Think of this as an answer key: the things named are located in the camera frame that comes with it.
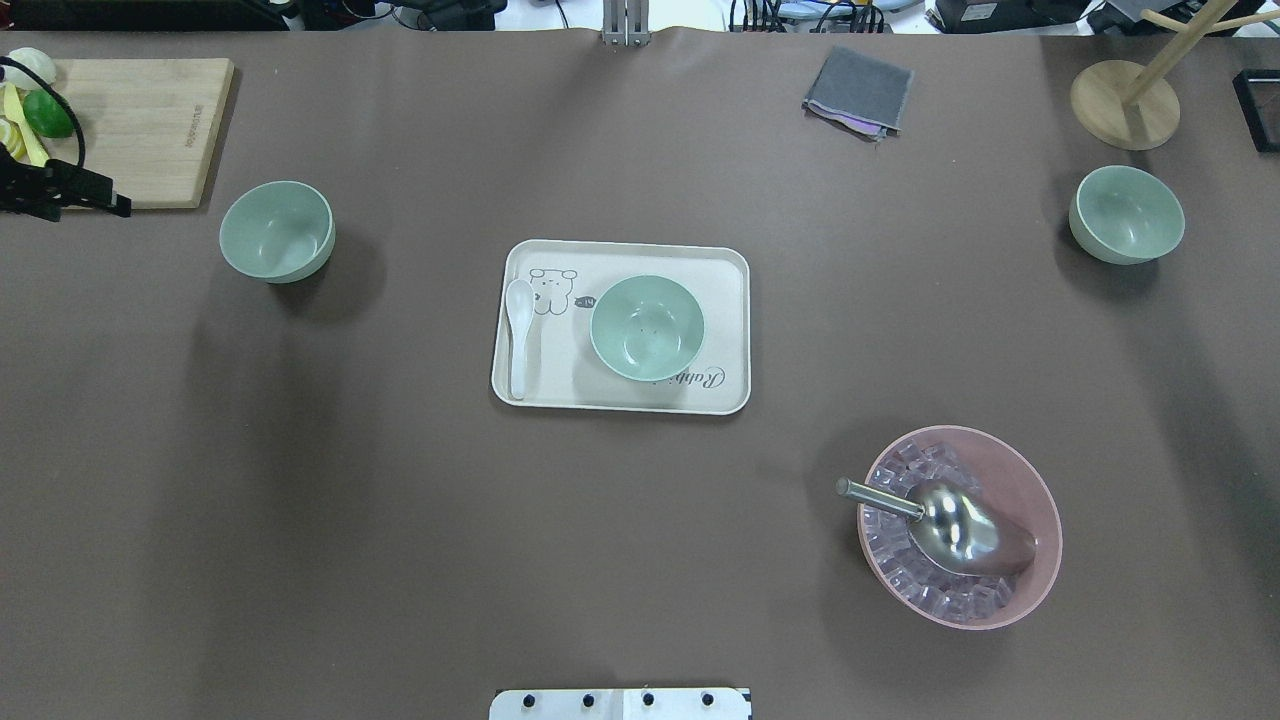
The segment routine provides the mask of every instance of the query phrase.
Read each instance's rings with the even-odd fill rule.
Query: metal scoop
[[[1012,575],[1036,559],[1034,536],[955,483],[923,480],[901,498],[840,478],[836,492],[906,518],[915,546],[948,573]]]

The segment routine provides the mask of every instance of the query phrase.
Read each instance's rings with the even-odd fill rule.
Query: plastic spoon
[[[511,396],[525,398],[525,346],[534,323],[534,286],[513,279],[507,286],[507,324],[511,325]]]
[[[836,492],[906,518],[915,546],[950,573],[1012,575],[1036,559],[1036,538],[1030,533],[954,483],[924,480],[901,498],[840,478]]]

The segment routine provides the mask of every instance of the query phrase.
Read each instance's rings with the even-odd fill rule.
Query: white bracket
[[[489,720],[751,720],[742,688],[503,691]]]
[[[649,0],[604,0],[600,37],[605,45],[649,45]]]

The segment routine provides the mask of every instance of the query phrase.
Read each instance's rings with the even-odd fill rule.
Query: round wooden base
[[[1075,76],[1071,109],[1080,124],[1102,142],[1124,150],[1151,150],[1178,129],[1181,117],[1178,95],[1164,78],[1132,105],[1120,102],[1142,69],[1128,60],[1105,60]]]

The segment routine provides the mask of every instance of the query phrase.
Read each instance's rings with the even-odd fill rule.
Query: wooden stand
[[[1178,95],[1165,82],[1165,74],[1207,33],[1270,19],[1276,14],[1219,23],[1233,5],[1235,0],[1210,0],[1188,24],[1157,22],[1147,15],[1162,20],[1167,18],[1144,10],[1146,19],[1178,35],[1147,67],[1126,60],[1105,60],[1075,76],[1071,83],[1075,118],[1102,142],[1124,150],[1151,150],[1164,145],[1178,129],[1181,117]]]

